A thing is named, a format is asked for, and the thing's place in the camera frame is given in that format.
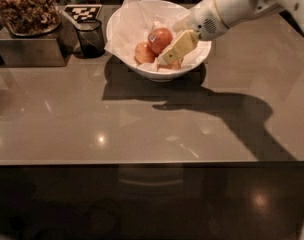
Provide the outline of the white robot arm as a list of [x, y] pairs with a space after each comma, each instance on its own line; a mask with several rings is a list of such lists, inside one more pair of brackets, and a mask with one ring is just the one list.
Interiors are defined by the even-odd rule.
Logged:
[[188, 13], [176, 17], [179, 34], [158, 56], [169, 65], [192, 52], [200, 41], [212, 41], [243, 21], [287, 11], [304, 34], [304, 0], [202, 0]]

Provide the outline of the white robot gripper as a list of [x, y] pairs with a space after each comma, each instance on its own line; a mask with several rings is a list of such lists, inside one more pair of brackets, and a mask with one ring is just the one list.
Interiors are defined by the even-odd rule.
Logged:
[[199, 39], [212, 41], [229, 30], [222, 22], [214, 1], [201, 1], [189, 12], [187, 20], [179, 20], [173, 25], [175, 32], [183, 32], [158, 56], [159, 64], [170, 65], [179, 61], [197, 47]]

